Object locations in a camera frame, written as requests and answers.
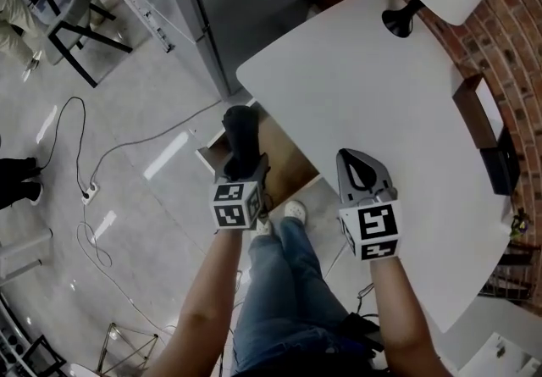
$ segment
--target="black and white marker cube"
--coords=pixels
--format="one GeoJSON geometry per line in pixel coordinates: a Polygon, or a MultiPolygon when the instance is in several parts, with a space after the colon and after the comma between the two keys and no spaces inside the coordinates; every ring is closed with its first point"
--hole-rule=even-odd
{"type": "Polygon", "coordinates": [[[213,185],[210,205],[217,228],[250,228],[263,206],[260,185],[257,181],[213,185]]]}
{"type": "Polygon", "coordinates": [[[399,201],[342,208],[339,215],[343,234],[354,255],[362,261],[399,253],[402,221],[399,201]]]}

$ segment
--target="white table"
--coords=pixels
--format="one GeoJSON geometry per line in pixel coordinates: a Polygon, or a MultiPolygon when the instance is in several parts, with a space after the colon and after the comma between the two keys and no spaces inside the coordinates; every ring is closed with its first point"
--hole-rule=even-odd
{"type": "Polygon", "coordinates": [[[407,39],[380,15],[401,0],[346,0],[237,71],[243,86],[338,190],[335,156],[366,152],[388,168],[403,210],[401,259],[447,331],[488,279],[508,236],[505,198],[452,101],[462,78],[425,24],[407,39]]]}

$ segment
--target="table leg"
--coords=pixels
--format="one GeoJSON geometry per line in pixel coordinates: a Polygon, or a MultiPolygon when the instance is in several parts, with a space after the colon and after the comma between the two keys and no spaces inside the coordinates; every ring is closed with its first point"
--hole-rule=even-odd
{"type": "Polygon", "coordinates": [[[10,255],[14,255],[17,252],[23,251],[28,247],[32,247],[41,243],[42,241],[48,240],[53,236],[53,233],[48,228],[43,230],[38,236],[31,237],[25,240],[18,241],[7,246],[0,247],[0,258],[6,258],[10,255]]]}
{"type": "Polygon", "coordinates": [[[8,282],[14,280],[17,276],[20,276],[21,274],[29,270],[32,270],[38,265],[41,265],[41,260],[39,259],[37,259],[36,261],[30,264],[26,264],[26,266],[21,267],[20,269],[17,269],[14,272],[11,272],[10,274],[7,274],[4,278],[0,278],[0,286],[5,286],[8,282]]]}

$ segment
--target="black lamp base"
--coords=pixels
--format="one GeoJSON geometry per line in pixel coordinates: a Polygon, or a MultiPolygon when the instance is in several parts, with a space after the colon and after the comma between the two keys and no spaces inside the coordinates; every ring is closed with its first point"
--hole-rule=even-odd
{"type": "Polygon", "coordinates": [[[412,33],[412,18],[424,6],[420,0],[411,0],[403,9],[386,9],[382,13],[382,21],[393,35],[408,38],[412,33]]]}

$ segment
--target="person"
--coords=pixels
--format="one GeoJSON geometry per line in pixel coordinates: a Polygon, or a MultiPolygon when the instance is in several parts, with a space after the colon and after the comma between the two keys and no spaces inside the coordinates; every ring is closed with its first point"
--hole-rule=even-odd
{"type": "Polygon", "coordinates": [[[43,194],[43,185],[27,180],[40,172],[35,158],[0,158],[0,210],[24,198],[36,206],[43,194]]]}
{"type": "Polygon", "coordinates": [[[32,37],[38,37],[42,34],[41,23],[23,0],[0,0],[0,51],[23,64],[23,79],[26,80],[30,72],[36,69],[39,59],[11,25],[18,26],[32,37]]]}
{"type": "MultiPolygon", "coordinates": [[[[322,277],[306,220],[304,206],[288,202],[279,236],[267,222],[252,240],[252,283],[234,333],[232,375],[383,373],[372,369],[364,345],[337,333],[348,312],[322,277]]],[[[217,233],[169,344],[144,377],[211,375],[230,329],[241,240],[240,231],[217,233]]],[[[372,261],[371,274],[391,374],[449,377],[400,259],[372,261]]]]}

